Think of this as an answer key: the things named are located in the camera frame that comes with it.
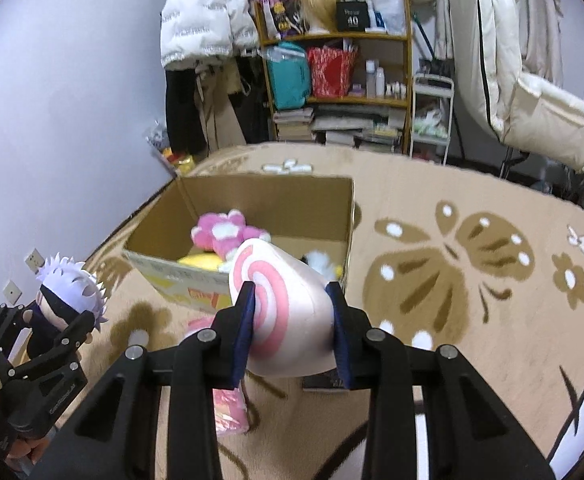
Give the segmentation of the person's left hand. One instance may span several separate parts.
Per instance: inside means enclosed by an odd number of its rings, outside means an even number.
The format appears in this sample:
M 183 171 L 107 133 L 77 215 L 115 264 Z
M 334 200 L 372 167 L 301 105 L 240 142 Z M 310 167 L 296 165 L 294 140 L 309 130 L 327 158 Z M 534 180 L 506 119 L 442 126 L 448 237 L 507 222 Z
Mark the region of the person's left hand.
M 36 464 L 46 449 L 49 448 L 50 443 L 49 437 L 36 440 L 17 439 L 7 453 L 5 463 L 14 470 L 19 470 L 19 462 L 24 458 L 28 458 L 31 463 Z

